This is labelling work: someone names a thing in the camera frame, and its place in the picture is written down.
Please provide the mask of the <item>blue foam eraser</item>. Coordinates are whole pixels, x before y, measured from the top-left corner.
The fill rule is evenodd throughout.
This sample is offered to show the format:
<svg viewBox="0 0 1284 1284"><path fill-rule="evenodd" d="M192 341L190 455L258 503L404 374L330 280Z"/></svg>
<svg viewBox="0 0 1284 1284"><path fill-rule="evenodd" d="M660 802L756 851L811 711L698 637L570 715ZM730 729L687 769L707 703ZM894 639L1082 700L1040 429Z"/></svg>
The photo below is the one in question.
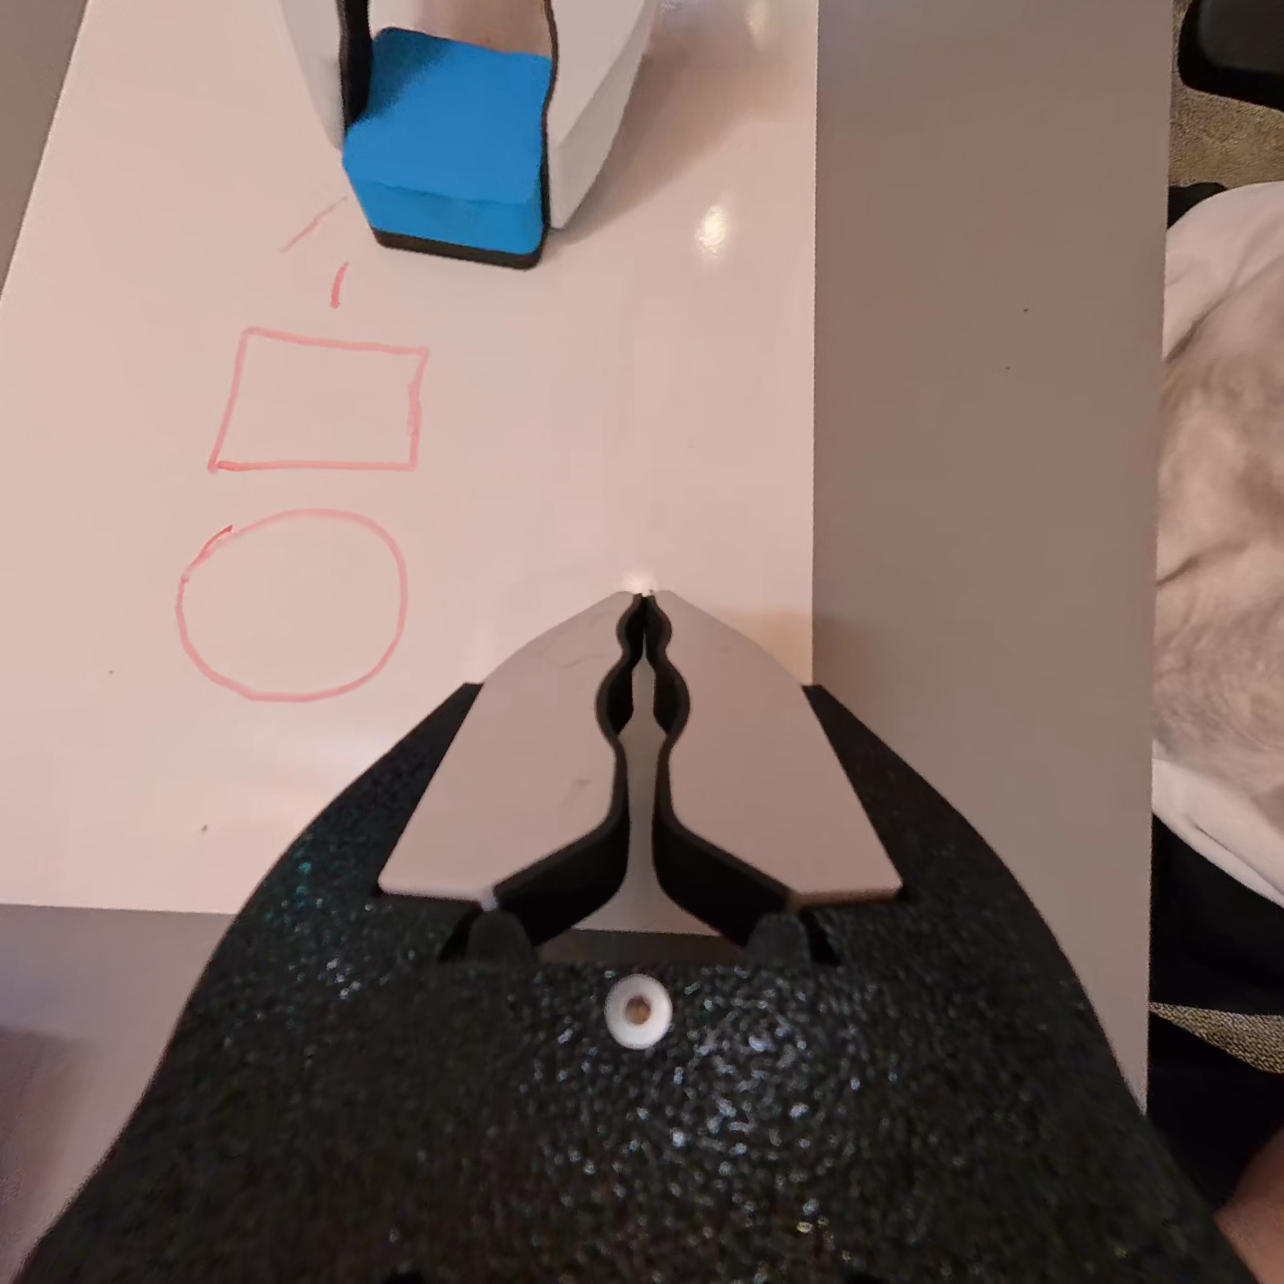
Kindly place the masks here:
<svg viewBox="0 0 1284 1284"><path fill-rule="evenodd" d="M528 269L551 223L551 55L385 26L342 87L342 168L378 246Z"/></svg>

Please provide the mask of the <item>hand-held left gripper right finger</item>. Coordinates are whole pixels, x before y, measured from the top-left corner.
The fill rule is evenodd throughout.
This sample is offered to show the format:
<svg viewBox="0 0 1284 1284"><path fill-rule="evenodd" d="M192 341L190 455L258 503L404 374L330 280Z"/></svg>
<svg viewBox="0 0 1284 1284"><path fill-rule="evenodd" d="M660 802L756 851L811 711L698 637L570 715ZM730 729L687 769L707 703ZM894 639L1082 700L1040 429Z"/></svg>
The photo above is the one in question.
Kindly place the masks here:
<svg viewBox="0 0 1284 1284"><path fill-rule="evenodd" d="M663 731L652 867L669 900L747 945L770 915L900 894L903 879L787 668L675 591L646 604L646 659Z"/></svg>

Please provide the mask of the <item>white whiteboard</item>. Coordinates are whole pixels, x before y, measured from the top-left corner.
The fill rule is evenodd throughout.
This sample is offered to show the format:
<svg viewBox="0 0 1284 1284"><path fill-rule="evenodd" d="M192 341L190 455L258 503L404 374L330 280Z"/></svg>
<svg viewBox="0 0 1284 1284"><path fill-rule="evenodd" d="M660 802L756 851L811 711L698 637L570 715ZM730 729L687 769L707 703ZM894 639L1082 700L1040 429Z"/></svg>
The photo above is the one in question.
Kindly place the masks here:
<svg viewBox="0 0 1284 1284"><path fill-rule="evenodd" d="M2 292L2 903L232 912L620 588L811 671L819 6L661 3L528 270L377 246L278 3L88 3Z"/></svg>

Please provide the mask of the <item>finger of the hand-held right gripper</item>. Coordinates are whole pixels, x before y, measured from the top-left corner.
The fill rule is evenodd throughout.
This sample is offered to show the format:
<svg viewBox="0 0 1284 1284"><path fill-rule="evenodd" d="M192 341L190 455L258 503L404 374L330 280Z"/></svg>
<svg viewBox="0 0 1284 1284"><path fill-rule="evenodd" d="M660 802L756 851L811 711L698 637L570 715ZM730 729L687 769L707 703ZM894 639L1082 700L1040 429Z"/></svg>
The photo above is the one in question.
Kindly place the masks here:
<svg viewBox="0 0 1284 1284"><path fill-rule="evenodd" d="M550 1L553 78L544 110L547 206L563 229L614 145L657 1Z"/></svg>
<svg viewBox="0 0 1284 1284"><path fill-rule="evenodd" d="M334 150L366 108L374 72L368 1L281 1L310 104Z"/></svg>

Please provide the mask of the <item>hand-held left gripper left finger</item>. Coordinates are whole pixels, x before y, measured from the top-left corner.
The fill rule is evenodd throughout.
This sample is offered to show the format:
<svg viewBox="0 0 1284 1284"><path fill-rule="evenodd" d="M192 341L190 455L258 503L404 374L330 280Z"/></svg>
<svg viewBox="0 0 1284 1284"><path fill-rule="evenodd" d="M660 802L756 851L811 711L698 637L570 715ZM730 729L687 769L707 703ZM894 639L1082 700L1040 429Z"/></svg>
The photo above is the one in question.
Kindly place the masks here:
<svg viewBox="0 0 1284 1284"><path fill-rule="evenodd" d="M550 940L628 868L620 731L643 599L617 591L537 634L478 686L378 873L385 894L513 915Z"/></svg>

